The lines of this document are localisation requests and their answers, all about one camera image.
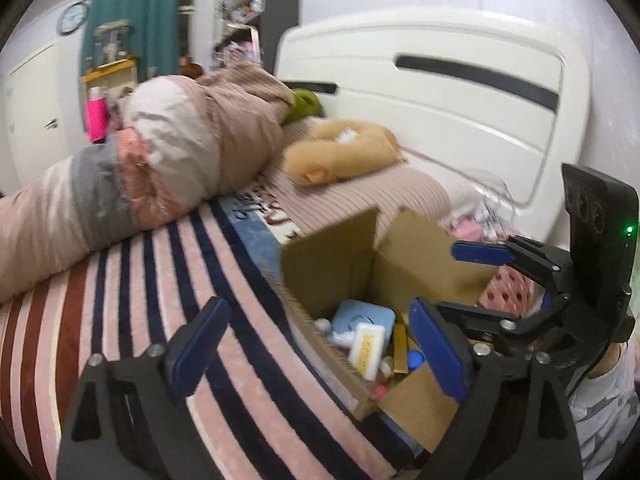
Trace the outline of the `small white dropper bottle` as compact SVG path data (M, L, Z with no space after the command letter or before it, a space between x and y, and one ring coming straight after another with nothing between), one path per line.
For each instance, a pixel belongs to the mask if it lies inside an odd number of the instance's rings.
M330 344L337 346L338 348L350 350L355 341L355 332L353 330L348 330L347 332L331 332L326 339Z

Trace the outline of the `pink polka dot cloth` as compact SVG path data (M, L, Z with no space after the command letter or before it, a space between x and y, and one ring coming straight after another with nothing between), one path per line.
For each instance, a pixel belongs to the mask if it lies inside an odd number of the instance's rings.
M525 318L533 310L540 287L524 274L500 266L477 300L477 305L488 310Z

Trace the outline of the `teal curtain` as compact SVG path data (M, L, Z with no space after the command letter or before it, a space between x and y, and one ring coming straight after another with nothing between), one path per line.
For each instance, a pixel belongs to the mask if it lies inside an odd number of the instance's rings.
M90 0L79 51L81 75L86 73L87 58L94 55L96 28L118 20L127 20L130 24L128 51L137 59L141 81L148 79L150 68L157 75L178 73L178 0Z

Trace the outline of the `light blue square device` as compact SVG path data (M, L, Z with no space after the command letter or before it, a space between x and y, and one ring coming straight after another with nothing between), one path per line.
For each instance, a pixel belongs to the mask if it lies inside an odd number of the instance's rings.
M353 332L359 323L379 325L385 328L386 341L390 341L396 322L395 312L368 302L347 299L340 303L331 320L332 330L341 334Z

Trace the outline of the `gold rectangular bar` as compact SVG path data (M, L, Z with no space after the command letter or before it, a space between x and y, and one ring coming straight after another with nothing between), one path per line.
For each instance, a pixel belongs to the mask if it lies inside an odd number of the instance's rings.
M408 367L408 336L404 323L396 323L393 330L393 359L394 373L407 375Z

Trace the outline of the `white case yellow label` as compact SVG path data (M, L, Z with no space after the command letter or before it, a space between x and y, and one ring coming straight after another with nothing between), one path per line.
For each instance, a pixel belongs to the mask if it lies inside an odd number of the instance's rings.
M385 350L386 330L384 326L358 323L348 360L356 372L368 382L378 376L378 367Z

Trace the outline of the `pink ribbed pillow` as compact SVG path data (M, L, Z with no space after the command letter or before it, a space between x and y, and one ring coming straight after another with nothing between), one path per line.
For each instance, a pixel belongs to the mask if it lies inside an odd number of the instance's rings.
M393 150L390 166L324 185L302 185L285 172L286 153L297 142L314 148L320 142L336 148L349 148L367 138L383 141ZM262 174L266 188L305 234L372 207L380 210L380 235L402 207L432 220L448 216L451 202L445 188L428 174L402 164L398 148L390 130L374 122L308 117L283 128L282 152L271 159Z

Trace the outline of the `white bed headboard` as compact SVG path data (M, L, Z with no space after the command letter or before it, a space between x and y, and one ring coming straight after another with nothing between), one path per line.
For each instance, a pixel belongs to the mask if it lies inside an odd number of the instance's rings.
M289 29L274 72L329 117L390 128L415 162L466 177L520 232L551 234L590 104L588 62L564 32L482 10L375 10Z

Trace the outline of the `cluttered wall shelf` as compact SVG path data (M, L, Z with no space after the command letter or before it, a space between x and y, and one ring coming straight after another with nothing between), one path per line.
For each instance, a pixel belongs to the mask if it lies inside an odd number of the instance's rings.
M265 8L266 0L217 0L211 70L223 68L240 54L262 62L260 21Z

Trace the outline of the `white earbuds case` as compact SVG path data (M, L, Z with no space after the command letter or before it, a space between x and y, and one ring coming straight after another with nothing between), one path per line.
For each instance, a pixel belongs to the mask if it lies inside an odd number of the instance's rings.
M332 330L332 324L327 318L317 318L314 327L321 333L328 334Z

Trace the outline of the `red pink bottle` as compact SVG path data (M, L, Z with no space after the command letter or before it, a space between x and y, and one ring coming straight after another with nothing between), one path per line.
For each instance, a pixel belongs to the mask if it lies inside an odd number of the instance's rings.
M390 387L389 386L386 386L384 384L380 384L379 382L377 382L375 384L375 386L374 386L374 389L373 389L373 397L375 399L381 399L389 391L390 391Z

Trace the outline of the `grey star patterned cloth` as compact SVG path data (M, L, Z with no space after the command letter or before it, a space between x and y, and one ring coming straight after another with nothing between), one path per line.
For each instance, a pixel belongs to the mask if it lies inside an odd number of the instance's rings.
M617 361L586 378L570 398L584 479L605 471L639 419L637 341L614 344L612 350Z

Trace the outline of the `rolled pink grey duvet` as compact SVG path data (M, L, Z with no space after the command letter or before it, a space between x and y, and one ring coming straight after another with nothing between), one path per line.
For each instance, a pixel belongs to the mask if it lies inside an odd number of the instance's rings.
M1 201L1 299L252 182L283 144L292 91L252 62L134 90L125 129Z

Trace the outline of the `green plush toy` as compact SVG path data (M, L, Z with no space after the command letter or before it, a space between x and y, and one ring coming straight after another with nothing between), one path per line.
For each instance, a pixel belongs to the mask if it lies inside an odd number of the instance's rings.
M324 109L318 96L307 89L293 89L294 104L283 118L281 125L287 126L307 117L323 117Z

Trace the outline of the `brown cardboard box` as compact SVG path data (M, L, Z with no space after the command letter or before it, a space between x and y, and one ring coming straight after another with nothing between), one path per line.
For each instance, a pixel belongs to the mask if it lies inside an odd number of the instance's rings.
M292 240L280 249L280 271L267 278L297 327L296 339L314 352L312 365L347 411L358 420L381 411L432 452L458 406L439 390L431 370L419 368L375 399L373 385L316 330L314 319L330 318L347 299L390 308L401 321L418 297L472 306L497 270L454 260L454 237L408 208L398 211L379 242L377 221L372 208Z

